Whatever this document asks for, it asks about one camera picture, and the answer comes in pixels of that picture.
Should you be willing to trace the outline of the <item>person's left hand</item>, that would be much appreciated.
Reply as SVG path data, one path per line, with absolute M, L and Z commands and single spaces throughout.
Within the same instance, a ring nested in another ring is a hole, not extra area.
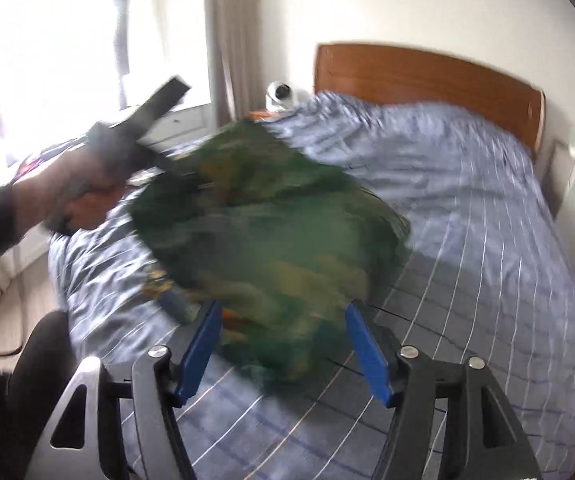
M 12 185 L 16 234 L 56 217 L 71 230 L 93 230 L 122 198 L 126 184 L 86 146 L 71 148 Z

